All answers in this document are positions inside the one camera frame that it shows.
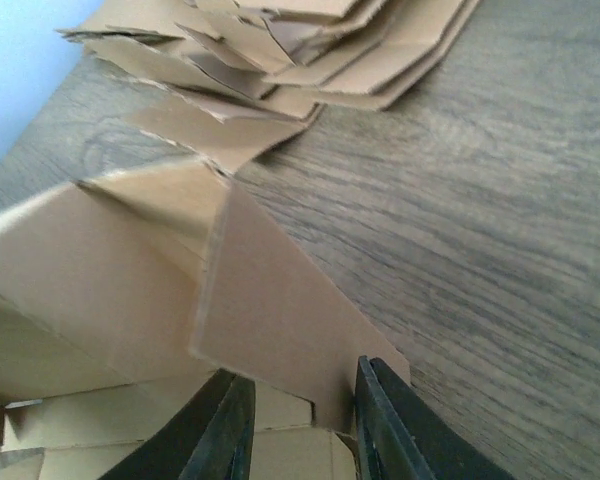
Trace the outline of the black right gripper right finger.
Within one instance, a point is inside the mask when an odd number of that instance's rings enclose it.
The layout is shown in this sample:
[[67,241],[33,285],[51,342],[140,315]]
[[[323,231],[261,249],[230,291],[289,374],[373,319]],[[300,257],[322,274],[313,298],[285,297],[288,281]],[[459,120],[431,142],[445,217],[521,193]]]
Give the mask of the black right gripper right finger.
[[511,479],[450,428],[380,358],[358,359],[355,385],[361,479]]

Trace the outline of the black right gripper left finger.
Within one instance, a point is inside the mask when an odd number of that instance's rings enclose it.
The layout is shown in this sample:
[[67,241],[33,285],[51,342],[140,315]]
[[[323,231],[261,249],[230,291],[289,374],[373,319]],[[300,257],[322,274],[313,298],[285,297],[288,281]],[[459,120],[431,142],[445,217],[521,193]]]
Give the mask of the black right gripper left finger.
[[255,410],[255,382],[220,369],[164,427],[102,477],[247,479]]

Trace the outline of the brown cardboard box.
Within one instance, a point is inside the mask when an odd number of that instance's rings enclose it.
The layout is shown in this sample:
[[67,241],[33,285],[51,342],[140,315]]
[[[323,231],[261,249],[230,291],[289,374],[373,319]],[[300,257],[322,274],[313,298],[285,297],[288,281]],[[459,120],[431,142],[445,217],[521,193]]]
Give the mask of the brown cardboard box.
[[235,180],[201,163],[0,212],[0,479],[104,479],[224,369],[256,387],[247,479],[356,479],[361,356],[405,358]]

